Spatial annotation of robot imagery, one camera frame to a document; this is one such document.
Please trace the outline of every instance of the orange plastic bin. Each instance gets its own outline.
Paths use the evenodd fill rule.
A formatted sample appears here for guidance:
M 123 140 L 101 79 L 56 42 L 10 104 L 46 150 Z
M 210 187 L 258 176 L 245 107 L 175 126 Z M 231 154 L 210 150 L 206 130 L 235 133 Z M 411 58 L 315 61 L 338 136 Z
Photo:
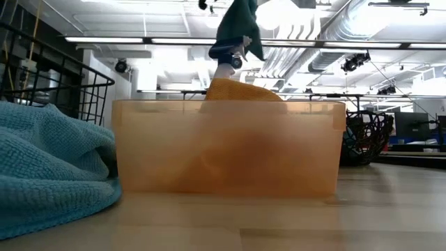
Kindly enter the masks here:
M 124 192 L 324 197 L 336 190 L 345 104 L 113 104 Z

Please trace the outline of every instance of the black woven basket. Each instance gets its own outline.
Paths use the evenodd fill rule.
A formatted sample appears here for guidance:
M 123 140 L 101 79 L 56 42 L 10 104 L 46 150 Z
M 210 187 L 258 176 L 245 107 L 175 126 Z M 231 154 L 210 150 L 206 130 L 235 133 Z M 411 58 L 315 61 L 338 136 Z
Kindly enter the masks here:
M 10 25 L 0 23 L 0 32 L 6 37 L 0 50 L 0 101 L 53 104 L 68 116 L 103 126 L 105 97 L 114 80 Z M 32 61 L 24 60 L 30 55 Z
M 341 166 L 368 165 L 378 157 L 392 132 L 393 117 L 369 111 L 347 112 Z

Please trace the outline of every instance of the light wood surface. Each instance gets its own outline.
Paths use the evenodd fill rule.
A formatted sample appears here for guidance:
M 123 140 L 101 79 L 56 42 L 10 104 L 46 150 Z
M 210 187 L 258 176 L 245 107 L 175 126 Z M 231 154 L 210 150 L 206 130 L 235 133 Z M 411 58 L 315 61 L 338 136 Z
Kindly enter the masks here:
M 446 250 L 446 172 L 341 169 L 324 200 L 127 194 L 0 250 Z

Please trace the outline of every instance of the green fabric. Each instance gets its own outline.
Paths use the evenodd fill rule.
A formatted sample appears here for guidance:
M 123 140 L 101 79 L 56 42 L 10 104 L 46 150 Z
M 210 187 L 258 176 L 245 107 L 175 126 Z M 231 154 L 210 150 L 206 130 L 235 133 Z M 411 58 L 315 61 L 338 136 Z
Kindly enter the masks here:
M 218 26 L 217 40 L 249 36 L 252 43 L 245 48 L 258 59 L 263 58 L 259 26 L 256 23 L 257 0 L 234 0 Z

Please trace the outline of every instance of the computer monitor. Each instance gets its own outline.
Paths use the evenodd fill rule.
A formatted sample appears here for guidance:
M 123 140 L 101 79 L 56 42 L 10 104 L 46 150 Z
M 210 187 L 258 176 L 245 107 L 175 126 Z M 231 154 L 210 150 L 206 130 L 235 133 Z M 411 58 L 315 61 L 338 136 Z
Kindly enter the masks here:
M 442 128 L 443 133 L 446 132 L 446 116 L 438 116 L 438 122 Z
M 397 137 L 427 140 L 431 136 L 428 121 L 428 114 L 425 113 L 395 112 Z

